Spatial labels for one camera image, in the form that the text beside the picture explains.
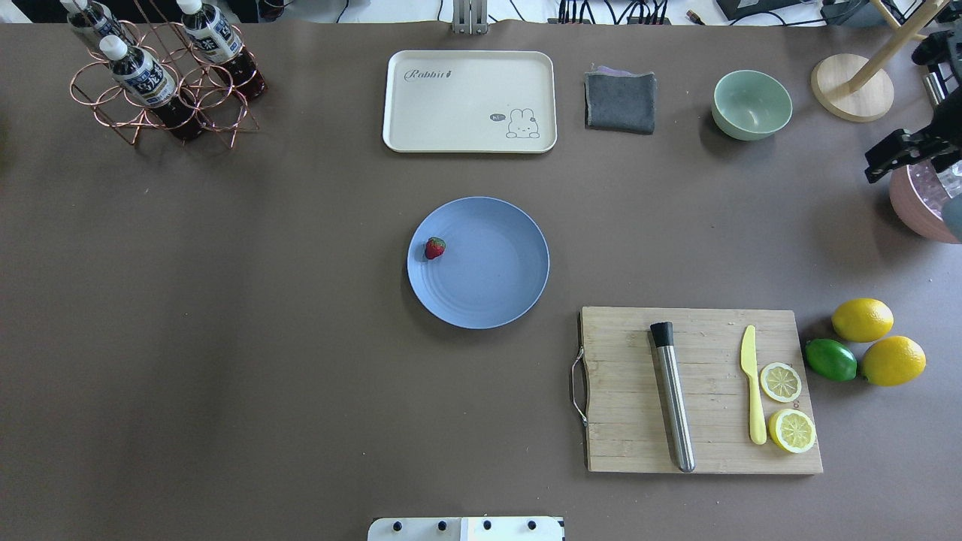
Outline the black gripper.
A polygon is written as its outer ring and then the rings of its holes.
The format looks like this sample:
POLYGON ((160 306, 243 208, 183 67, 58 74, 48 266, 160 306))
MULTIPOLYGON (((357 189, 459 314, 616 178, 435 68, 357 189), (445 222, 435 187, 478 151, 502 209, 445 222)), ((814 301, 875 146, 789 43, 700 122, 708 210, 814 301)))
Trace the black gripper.
POLYGON ((913 50, 912 62, 925 66, 929 74, 936 77, 934 89, 941 90, 944 99, 933 107, 932 123, 924 130, 909 133, 903 128, 896 129, 866 151, 864 174, 869 183, 879 182, 894 169, 933 156, 936 137, 948 141, 949 150, 930 159, 934 170, 943 172, 960 161, 960 35, 959 29, 938 31, 928 35, 913 50), (944 64, 951 69, 956 83, 951 90, 947 87, 947 79, 942 76, 941 65, 944 64))

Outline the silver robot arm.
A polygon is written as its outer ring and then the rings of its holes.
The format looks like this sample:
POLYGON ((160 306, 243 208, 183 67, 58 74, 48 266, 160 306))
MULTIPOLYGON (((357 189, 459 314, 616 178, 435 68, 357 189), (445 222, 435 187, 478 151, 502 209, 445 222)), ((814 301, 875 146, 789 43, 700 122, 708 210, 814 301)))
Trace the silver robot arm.
POLYGON ((894 212, 909 229, 942 243, 960 243, 960 88, 947 90, 941 65, 960 79, 960 25, 928 35, 912 62, 927 66, 925 83, 936 102, 931 123, 910 133, 897 129, 866 151, 864 174, 875 183, 886 174, 894 212))

